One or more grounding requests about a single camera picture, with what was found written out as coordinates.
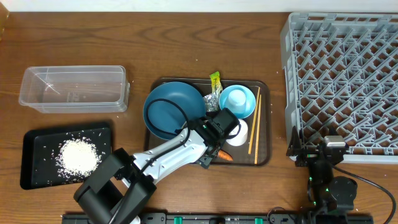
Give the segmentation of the orange carrot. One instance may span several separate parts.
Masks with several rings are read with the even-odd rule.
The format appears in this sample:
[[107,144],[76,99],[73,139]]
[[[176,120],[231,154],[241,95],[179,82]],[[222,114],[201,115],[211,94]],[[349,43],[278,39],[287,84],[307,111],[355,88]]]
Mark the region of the orange carrot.
[[218,151],[217,157],[220,158],[220,159],[224,159],[224,160],[226,160],[226,161],[233,161],[232,156],[229,155],[227,152],[225,152],[225,151],[223,151],[223,150],[219,150],[219,151]]

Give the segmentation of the white cup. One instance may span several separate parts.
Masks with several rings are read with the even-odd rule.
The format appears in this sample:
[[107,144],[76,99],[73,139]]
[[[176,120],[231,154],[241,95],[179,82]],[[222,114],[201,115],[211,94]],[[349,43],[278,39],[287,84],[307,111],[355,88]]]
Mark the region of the white cup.
[[239,119],[239,124],[230,132],[226,142],[231,146],[242,146],[248,138],[248,125],[243,119]]

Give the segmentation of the dark blue plate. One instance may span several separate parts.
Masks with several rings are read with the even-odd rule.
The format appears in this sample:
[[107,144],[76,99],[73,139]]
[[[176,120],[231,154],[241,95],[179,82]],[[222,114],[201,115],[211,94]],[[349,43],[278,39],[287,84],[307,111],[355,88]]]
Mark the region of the dark blue plate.
[[172,139],[188,120],[204,117],[206,107],[201,93],[184,82],[167,82],[154,88],[143,108],[148,130],[161,139]]

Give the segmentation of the white rice pile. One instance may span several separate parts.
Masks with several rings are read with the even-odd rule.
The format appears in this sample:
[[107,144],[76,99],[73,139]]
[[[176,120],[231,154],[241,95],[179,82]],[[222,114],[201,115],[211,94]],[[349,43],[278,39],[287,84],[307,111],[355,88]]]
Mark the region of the white rice pile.
[[105,152],[98,150],[90,138],[71,138],[59,145],[59,152],[52,160],[55,161],[56,177],[62,183],[82,182],[89,177],[102,162]]

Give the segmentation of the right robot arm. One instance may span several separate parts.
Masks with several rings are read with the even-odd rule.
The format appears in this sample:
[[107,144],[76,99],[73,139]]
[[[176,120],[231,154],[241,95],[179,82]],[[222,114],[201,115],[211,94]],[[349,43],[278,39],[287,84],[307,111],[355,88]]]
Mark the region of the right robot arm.
[[307,167],[307,196],[315,207],[307,212],[308,223],[347,223],[346,212],[354,209],[358,185],[355,180],[335,176],[333,166],[344,160],[348,148],[342,136],[333,133],[315,149],[301,145],[299,132],[292,128],[287,156],[297,167]]

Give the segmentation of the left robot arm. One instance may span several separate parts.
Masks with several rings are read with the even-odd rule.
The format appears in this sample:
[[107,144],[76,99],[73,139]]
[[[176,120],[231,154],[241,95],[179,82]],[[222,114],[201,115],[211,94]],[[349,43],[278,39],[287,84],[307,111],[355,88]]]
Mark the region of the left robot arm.
[[196,119],[148,151],[130,156],[120,148],[97,167],[73,198],[93,223],[132,223],[158,182],[187,164],[208,168],[238,125],[236,118]]

